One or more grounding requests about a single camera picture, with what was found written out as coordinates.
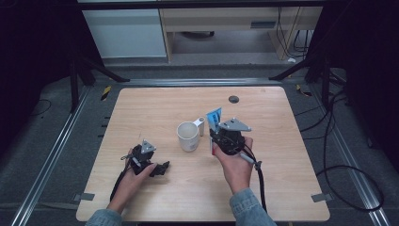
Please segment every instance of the hand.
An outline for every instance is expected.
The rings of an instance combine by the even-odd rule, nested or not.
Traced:
[[[114,198],[106,208],[115,210],[121,214],[126,204],[134,197],[138,189],[141,187],[141,184],[143,184],[144,180],[150,176],[156,165],[156,163],[152,163],[138,175],[135,175],[133,169],[128,169],[123,176],[123,179],[120,181],[120,185],[118,186]]]
[[[244,139],[246,140],[246,145],[252,149],[253,139],[251,137],[244,137]],[[239,153],[235,155],[223,153],[215,143],[213,143],[213,149],[215,156],[223,167],[224,176],[232,194],[248,188],[253,165],[244,160]]]

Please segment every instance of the cup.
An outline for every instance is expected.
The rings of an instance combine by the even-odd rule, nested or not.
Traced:
[[[203,136],[205,119],[198,118],[196,121],[185,121],[177,127],[180,147],[186,152],[193,152],[200,143],[200,136]]]

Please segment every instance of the sleeve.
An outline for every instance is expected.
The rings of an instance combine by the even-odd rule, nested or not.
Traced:
[[[276,226],[250,188],[235,193],[230,199],[230,207],[236,226]]]
[[[120,226],[122,216],[114,210],[97,210],[88,220],[86,226]]]

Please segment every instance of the person's left hand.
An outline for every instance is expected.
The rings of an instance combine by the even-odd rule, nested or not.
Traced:
[[[120,185],[118,186],[114,198],[106,208],[115,210],[121,214],[126,204],[134,197],[138,189],[141,187],[141,184],[143,184],[144,180],[150,176],[156,165],[156,163],[152,163],[138,175],[135,175],[133,169],[128,169],[123,176],[123,179],[120,181]]]

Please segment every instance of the gray carpet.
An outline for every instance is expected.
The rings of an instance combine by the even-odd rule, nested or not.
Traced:
[[[113,68],[117,74],[132,79],[142,78],[212,78],[212,77],[263,77],[277,75],[287,66],[256,66],[232,65],[226,67],[138,67]],[[295,74],[294,78],[286,78],[281,86],[285,89],[294,114],[313,109],[296,116],[300,129],[306,128],[322,118],[320,108],[314,96],[306,96],[295,89],[296,83],[301,83],[302,90],[311,90],[303,82],[304,71]],[[68,142],[58,159],[56,167],[44,188],[39,202],[64,202],[77,204],[72,200],[75,193],[84,191],[94,159],[102,142],[104,134],[103,124],[112,113],[119,90],[126,86],[117,84],[107,77],[96,73],[97,82],[88,94],[88,100],[75,124]],[[104,87],[112,85],[112,89],[105,101],[101,101]],[[47,86],[41,99],[49,100],[50,108],[38,116],[32,116],[25,129],[18,135],[9,149],[9,155],[2,159],[0,174],[0,203],[17,203],[14,207],[0,210],[0,225],[8,225],[18,203],[24,200],[33,185],[41,166],[56,142],[56,138],[63,124],[69,116],[71,94],[69,79],[65,78]],[[36,112],[45,110],[47,102],[39,102]],[[370,173],[384,191],[386,202],[384,210],[391,225],[399,225],[399,176],[392,168],[386,156],[379,150],[367,146],[367,137],[362,133],[359,122],[353,114],[351,106],[345,101],[335,105],[334,117],[336,127],[345,137],[346,144],[359,162],[360,167]],[[321,137],[326,124],[304,132],[304,138]],[[323,167],[323,140],[306,139],[314,170]],[[327,139],[327,164],[329,166],[342,164],[342,158],[337,152],[334,141]],[[347,170],[333,171],[329,174],[330,181],[339,192],[351,202],[361,205],[358,191],[354,187]],[[322,190],[330,192],[323,176],[319,177]],[[294,225],[374,225],[367,213],[348,207],[344,202],[334,199],[327,202],[331,218],[326,222],[308,223],[294,222]],[[54,208],[37,208],[33,211],[27,225],[83,225],[75,217],[75,210],[58,210]]]

